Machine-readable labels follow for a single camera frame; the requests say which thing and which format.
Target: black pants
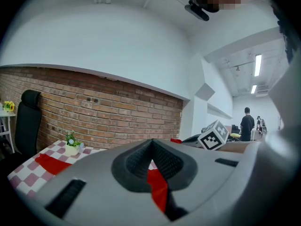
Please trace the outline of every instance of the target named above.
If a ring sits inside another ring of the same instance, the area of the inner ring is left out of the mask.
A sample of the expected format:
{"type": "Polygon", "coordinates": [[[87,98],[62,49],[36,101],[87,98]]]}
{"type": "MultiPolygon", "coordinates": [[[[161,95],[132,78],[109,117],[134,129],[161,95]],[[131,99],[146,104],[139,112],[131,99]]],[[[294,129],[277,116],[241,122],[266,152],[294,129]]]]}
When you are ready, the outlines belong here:
{"type": "Polygon", "coordinates": [[[251,141],[251,134],[247,134],[247,135],[241,134],[240,141],[251,141]]]}

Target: red cloth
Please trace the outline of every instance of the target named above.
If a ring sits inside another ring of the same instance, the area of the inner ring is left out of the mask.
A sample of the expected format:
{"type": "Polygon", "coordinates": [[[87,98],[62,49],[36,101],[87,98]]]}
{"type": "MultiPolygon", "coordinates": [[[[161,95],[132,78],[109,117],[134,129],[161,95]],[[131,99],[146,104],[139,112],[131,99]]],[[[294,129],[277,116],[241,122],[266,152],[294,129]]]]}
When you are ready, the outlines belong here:
{"type": "Polygon", "coordinates": [[[167,182],[158,169],[149,170],[147,183],[151,185],[151,197],[164,213],[167,201],[167,182]]]}
{"type": "Polygon", "coordinates": [[[170,141],[175,142],[175,143],[179,143],[179,144],[182,143],[182,141],[180,139],[173,139],[173,138],[171,138],[170,141]]]}
{"type": "Polygon", "coordinates": [[[57,175],[61,171],[64,171],[67,167],[71,166],[70,163],[60,161],[46,154],[40,154],[35,161],[39,163],[47,172],[50,172],[53,175],[57,175]]]}

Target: ceiling light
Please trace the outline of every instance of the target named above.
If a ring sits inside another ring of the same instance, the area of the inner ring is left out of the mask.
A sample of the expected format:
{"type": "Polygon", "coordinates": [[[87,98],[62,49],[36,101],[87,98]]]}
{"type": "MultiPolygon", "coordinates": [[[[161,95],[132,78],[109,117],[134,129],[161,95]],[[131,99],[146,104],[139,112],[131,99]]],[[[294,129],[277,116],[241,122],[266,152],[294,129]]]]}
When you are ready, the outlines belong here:
{"type": "Polygon", "coordinates": [[[254,76],[258,76],[260,73],[261,59],[262,59],[261,55],[256,55],[256,57],[255,57],[256,66],[255,66],[255,75],[254,76]]]}
{"type": "Polygon", "coordinates": [[[253,85],[253,88],[252,88],[251,94],[254,94],[254,93],[255,93],[256,87],[257,87],[257,85],[253,85]]]}

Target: pink and white checkered tablecloth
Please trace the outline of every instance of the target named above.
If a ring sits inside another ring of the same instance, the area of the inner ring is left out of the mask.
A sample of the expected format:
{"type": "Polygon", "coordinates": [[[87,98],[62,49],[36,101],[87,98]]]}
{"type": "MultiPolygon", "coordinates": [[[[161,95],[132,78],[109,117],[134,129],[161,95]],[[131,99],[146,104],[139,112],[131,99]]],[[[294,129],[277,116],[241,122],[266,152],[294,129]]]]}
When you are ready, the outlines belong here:
{"type": "MultiPolygon", "coordinates": [[[[40,190],[40,188],[42,188],[51,178],[54,177],[53,174],[47,172],[44,168],[41,167],[40,164],[38,164],[34,160],[40,155],[40,153],[44,153],[60,161],[65,161],[67,163],[73,164],[77,160],[80,160],[85,156],[106,150],[85,146],[83,149],[80,149],[79,153],[76,156],[68,156],[65,154],[65,144],[66,141],[54,142],[52,145],[43,149],[41,152],[28,159],[14,171],[12,171],[8,175],[8,179],[12,187],[25,193],[29,197],[33,197],[35,193],[40,190]]],[[[155,163],[152,161],[149,169],[152,170],[156,168],[157,167],[155,163]]]]}

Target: white flower pot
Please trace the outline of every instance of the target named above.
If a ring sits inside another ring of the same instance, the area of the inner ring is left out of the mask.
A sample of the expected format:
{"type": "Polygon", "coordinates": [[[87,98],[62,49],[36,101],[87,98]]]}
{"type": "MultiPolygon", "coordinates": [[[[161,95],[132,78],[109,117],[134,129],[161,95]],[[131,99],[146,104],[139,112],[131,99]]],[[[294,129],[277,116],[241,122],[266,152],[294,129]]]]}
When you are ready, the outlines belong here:
{"type": "Polygon", "coordinates": [[[79,146],[65,145],[65,153],[70,156],[75,156],[79,153],[79,146]]]}

